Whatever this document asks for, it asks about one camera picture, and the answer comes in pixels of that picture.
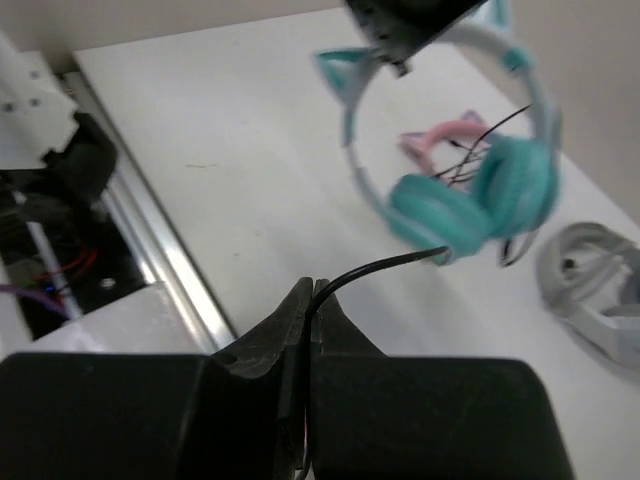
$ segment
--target white wall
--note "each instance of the white wall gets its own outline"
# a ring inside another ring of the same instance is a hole
[[[340,0],[0,0],[0,27],[56,71],[70,52],[340,5]]]
[[[299,13],[340,0],[0,0],[0,27],[57,71],[75,49]],[[565,150],[640,222],[640,0],[513,0],[516,31],[566,114]],[[515,85],[472,58],[509,95]]]

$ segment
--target white table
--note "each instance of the white table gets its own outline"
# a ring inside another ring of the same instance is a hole
[[[340,109],[310,59],[360,43],[345,12],[330,10],[77,55],[241,333],[299,277],[333,278],[407,250],[354,189],[338,146]],[[360,152],[386,191],[413,169],[395,145],[399,133],[469,108],[491,122],[515,109],[454,47],[431,46],[414,67],[401,81],[385,71],[361,111]],[[527,121],[506,131],[525,133]],[[640,240],[638,227],[566,158],[563,171],[562,206],[537,247],[581,220]],[[413,265],[362,279],[339,298],[390,354],[526,361],[549,390],[579,478],[636,479],[638,376],[542,309],[534,258],[500,270],[491,245],[451,268]]]

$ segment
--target cat ear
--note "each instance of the cat ear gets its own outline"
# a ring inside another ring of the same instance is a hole
[[[510,0],[489,0],[478,7],[470,18],[488,27],[513,33],[513,15]]]
[[[400,135],[400,147],[409,155],[416,157],[424,154],[425,133],[403,133]]]
[[[369,48],[345,48],[314,55],[322,77],[348,109],[353,110],[380,68]]]

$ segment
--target screw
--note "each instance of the screw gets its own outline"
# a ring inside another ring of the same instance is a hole
[[[103,278],[100,281],[100,286],[102,287],[103,290],[111,290],[113,287],[116,286],[116,281],[111,277]]]

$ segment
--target pink cat ear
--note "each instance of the pink cat ear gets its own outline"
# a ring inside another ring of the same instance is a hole
[[[403,133],[400,135],[400,146],[410,155],[423,155],[424,137],[424,133]]]
[[[426,133],[404,133],[400,135],[400,148],[408,153],[424,175],[436,174],[436,166],[426,153]]]

